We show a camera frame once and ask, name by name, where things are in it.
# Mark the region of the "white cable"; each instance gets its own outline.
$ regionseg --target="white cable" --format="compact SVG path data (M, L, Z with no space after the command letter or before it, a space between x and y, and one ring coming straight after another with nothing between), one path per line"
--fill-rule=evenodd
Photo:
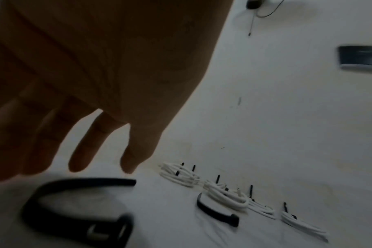
M259 213L265 217L276 219L275 210L269 206L262 205L256 201L250 200L249 206L247 207L250 210L253 210L256 213Z
M226 191L225 184L215 184L206 180L204 189L208 191L209 197L229 208L243 210L249 205L249 198L244 193L239 189Z
M191 188L199 183L200 177L182 165L162 163L160 166L161 171L159 174L167 180Z
M294 228L303 229L305 231L328 239L329 233L327 231L299 219L295 219L291 214L285 211L282 211L281 213L281 220Z

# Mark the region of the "finger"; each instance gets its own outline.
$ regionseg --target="finger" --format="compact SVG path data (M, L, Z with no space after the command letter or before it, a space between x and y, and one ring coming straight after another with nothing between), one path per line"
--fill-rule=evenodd
M45 171L72 127L94 110L74 97L54 109L42 122L21 173L32 175Z
M92 123L88 132L78 144L69 161L69 170L78 172L85 169L104 143L115 130L125 125L102 112Z
M28 85L0 108L0 181L17 175L42 119L65 96L42 82Z
M152 156L162 132L162 129L131 126L129 145L121 158L121 168L125 173L133 173L139 164Z
M35 75L0 45L0 107L16 97Z

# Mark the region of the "hand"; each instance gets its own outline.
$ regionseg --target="hand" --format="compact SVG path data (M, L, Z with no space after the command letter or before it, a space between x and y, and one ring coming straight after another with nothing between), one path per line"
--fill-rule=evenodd
M96 109L69 169L129 123L121 167L132 173L202 79L231 3L1 1L0 181L46 170Z

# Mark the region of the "black strap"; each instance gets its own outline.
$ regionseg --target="black strap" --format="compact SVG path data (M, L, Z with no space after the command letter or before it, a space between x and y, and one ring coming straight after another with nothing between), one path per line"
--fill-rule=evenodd
M197 197L197 206L198 206L199 209L201 209L204 213L206 213L207 215L215 218L218 221L228 223L230 226L238 227L239 217L237 215L235 215L235 214L225 215L225 214L221 214L219 212L216 212L215 210L209 208L208 206L204 205L201 202L201 200L200 200L201 195L202 195L202 193L200 193Z
M74 239L100 248L122 248L133 230L132 215L121 215L118 220L81 219L56 213L39 203L39 199L65 190L135 184L135 179L114 178L66 179L47 183L39 187L27 201L22 208L21 217L27 225L39 232Z

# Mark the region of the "black rubber band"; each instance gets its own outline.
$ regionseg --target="black rubber band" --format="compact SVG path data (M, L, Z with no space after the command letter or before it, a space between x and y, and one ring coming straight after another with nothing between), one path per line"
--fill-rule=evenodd
M202 193L200 193L197 197L197 206L199 209L201 209L204 213L206 213L212 218L215 218L218 221L228 223L230 226L233 226L233 227L238 227L239 217L237 215L235 214L225 215L225 214L216 212L215 210L209 208L208 206L206 206L200 201L201 195Z
M134 179L82 178L66 179L39 187L22 208L21 217L31 228L50 235L77 240L95 247L122 248L133 230L133 217L121 215L117 220L81 219L56 213L39 203L39 199L65 190L108 186L134 186Z

